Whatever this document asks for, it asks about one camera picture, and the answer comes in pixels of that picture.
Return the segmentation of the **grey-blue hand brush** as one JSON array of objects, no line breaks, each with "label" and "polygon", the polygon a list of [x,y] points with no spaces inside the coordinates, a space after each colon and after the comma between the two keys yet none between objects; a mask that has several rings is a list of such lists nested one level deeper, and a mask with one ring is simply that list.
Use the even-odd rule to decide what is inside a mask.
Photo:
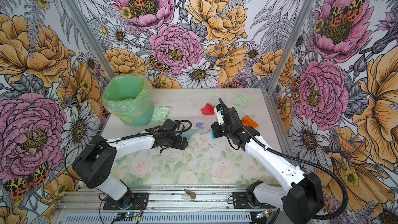
[{"label": "grey-blue hand brush", "polygon": [[201,135],[205,135],[207,133],[212,133],[212,129],[205,130],[205,131],[201,132]]}]

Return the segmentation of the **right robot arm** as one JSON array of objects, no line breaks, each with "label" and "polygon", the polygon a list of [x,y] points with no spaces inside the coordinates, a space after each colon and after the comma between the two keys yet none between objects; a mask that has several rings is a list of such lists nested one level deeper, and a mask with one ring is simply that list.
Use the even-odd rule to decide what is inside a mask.
[{"label": "right robot arm", "polygon": [[218,104],[214,111],[217,121],[211,126],[215,138],[225,137],[237,149],[242,149],[279,182],[280,187],[269,186],[257,180],[246,189],[246,199],[253,208],[270,205],[284,210],[295,224],[306,224],[324,207],[320,179],[306,175],[282,156],[276,155],[270,145],[253,127],[245,127],[234,108]]}]

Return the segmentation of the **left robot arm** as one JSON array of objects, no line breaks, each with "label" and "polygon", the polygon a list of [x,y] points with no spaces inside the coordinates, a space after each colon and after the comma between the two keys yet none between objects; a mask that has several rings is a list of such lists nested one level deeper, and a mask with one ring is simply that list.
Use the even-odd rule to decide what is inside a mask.
[{"label": "left robot arm", "polygon": [[95,136],[72,163],[73,170],[88,188],[94,188],[115,201],[131,202],[129,188],[111,175],[113,164],[119,158],[142,150],[160,147],[184,150],[188,138],[182,134],[192,128],[189,120],[167,119],[162,125],[148,128],[138,134],[116,139]]}]

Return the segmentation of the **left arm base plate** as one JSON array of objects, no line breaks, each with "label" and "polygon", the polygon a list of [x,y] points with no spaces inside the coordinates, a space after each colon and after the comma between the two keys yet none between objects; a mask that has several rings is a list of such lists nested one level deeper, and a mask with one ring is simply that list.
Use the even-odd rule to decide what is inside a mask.
[{"label": "left arm base plate", "polygon": [[127,192],[121,199],[114,200],[107,196],[103,209],[106,211],[116,210],[145,210],[147,208],[149,193]]}]

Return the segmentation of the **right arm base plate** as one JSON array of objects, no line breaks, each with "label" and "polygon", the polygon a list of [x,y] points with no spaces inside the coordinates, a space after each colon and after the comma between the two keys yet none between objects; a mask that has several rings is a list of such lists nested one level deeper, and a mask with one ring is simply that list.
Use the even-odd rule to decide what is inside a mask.
[{"label": "right arm base plate", "polygon": [[260,203],[253,194],[249,192],[233,192],[232,204],[234,209],[271,209],[272,205]]}]

